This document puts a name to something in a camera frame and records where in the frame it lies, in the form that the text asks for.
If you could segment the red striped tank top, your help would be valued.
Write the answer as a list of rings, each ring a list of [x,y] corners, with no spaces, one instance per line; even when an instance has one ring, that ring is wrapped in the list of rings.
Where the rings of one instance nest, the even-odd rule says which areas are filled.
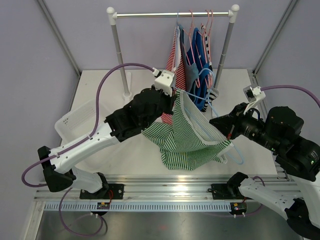
[[[172,43],[171,50],[170,50],[170,53],[169,53],[169,56],[167,59],[167,63],[166,63],[166,67],[165,67],[165,69],[167,71],[172,72],[173,60],[174,60],[174,46]],[[184,68],[184,63],[183,63],[183,58],[182,58],[182,50],[181,50],[181,65],[178,69],[177,74],[175,74],[175,75],[176,75],[175,86],[178,89],[186,90],[185,68]]]

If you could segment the green striped tank top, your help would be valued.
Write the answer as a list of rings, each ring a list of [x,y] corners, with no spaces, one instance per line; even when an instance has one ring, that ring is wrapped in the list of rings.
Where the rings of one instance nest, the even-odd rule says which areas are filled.
[[[233,148],[209,123],[188,94],[175,92],[172,124],[154,122],[142,134],[159,148],[162,163],[169,170],[193,171],[214,161],[226,163],[224,154]]]

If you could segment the grey-blue tank top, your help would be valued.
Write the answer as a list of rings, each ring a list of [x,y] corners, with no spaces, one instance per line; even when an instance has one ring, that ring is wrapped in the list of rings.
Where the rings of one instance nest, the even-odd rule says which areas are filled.
[[[192,44],[190,45],[189,49],[187,50],[186,45],[187,41],[185,42],[185,32],[184,28],[181,24],[178,24],[180,30],[180,48],[182,51],[182,61],[184,64],[184,74],[185,74],[185,86],[186,91],[195,95],[196,94],[196,81],[199,78],[199,71],[197,64],[194,61],[194,49]]]

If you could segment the light blue hanger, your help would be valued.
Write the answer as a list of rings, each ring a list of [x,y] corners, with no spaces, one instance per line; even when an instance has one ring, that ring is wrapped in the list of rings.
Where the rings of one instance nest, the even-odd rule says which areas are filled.
[[[203,68],[200,72],[199,72],[199,76],[200,74],[203,72],[203,71],[208,71],[209,72],[209,75],[212,76],[213,78],[213,83],[211,84],[211,86],[207,89],[207,93],[205,95],[205,97],[199,97],[195,94],[192,94],[191,92],[188,92],[188,91],[185,91],[185,90],[182,90],[182,92],[188,94],[189,96],[192,96],[196,99],[200,99],[200,100],[204,100],[205,103],[207,103],[207,105],[211,108],[211,116],[213,116],[213,114],[216,116],[216,117],[219,117],[219,114],[217,112],[217,110],[213,107],[212,105],[212,101],[215,100],[218,96],[219,96],[219,91],[213,87],[214,83],[216,82],[216,75],[215,73],[208,69],[207,67]],[[236,145],[233,145],[233,148],[236,150],[237,154],[239,155],[241,161],[237,161],[231,154],[227,153],[226,155],[228,157],[230,157],[237,165],[243,165],[245,163],[245,158],[243,157],[241,151],[237,148]]]
[[[173,64],[172,64],[172,72],[177,74],[179,67],[181,65],[181,58],[182,58],[182,53],[181,53],[181,44],[180,44],[180,36],[181,36],[181,30],[179,27],[179,12],[177,12],[176,15],[176,24],[175,24],[175,29],[174,29],[174,38],[173,38]]]

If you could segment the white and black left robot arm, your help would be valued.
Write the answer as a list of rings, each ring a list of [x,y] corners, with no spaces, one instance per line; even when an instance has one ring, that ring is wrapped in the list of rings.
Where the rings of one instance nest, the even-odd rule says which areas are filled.
[[[153,85],[136,94],[123,108],[107,116],[93,134],[84,135],[74,143],[70,142],[60,148],[39,148],[39,154],[46,153],[49,157],[49,160],[42,163],[48,189],[53,193],[68,188],[81,189],[97,199],[103,199],[110,189],[104,175],[80,170],[76,165],[100,150],[141,134],[163,113],[173,114],[175,99],[172,87],[165,91]]]

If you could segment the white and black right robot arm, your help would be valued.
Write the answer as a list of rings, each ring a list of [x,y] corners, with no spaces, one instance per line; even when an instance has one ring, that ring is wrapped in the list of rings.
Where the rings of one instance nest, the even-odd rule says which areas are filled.
[[[271,151],[275,161],[292,177],[302,198],[286,197],[237,172],[221,188],[208,189],[213,197],[252,199],[283,217],[290,228],[309,240],[320,238],[320,147],[300,133],[304,120],[287,106],[269,110],[266,120],[240,103],[226,115],[209,121],[227,139],[244,136]]]

